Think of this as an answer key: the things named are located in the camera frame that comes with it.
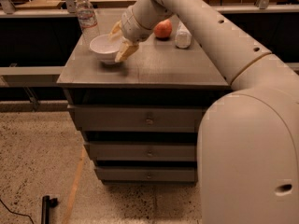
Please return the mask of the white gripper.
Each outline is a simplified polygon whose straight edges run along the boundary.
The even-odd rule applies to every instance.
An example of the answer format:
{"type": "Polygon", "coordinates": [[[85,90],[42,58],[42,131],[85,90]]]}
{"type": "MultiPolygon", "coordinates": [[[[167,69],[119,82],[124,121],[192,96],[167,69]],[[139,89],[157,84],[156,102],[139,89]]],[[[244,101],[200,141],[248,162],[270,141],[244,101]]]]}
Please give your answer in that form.
{"type": "Polygon", "coordinates": [[[129,6],[121,15],[121,20],[113,25],[108,35],[109,39],[118,38],[121,31],[125,38],[121,40],[115,57],[116,63],[126,61],[138,50],[139,42],[146,41],[152,33],[147,16],[133,6],[129,6]]]}

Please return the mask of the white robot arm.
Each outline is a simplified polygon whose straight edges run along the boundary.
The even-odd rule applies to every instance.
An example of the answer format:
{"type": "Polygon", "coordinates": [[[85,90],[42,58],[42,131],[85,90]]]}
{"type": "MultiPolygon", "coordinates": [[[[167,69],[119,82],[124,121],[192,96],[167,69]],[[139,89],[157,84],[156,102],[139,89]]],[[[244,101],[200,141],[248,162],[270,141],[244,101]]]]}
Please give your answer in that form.
{"type": "Polygon", "coordinates": [[[299,76],[203,0],[138,0],[113,31],[126,60],[177,15],[230,85],[197,141],[203,224],[299,224],[299,76]]]}

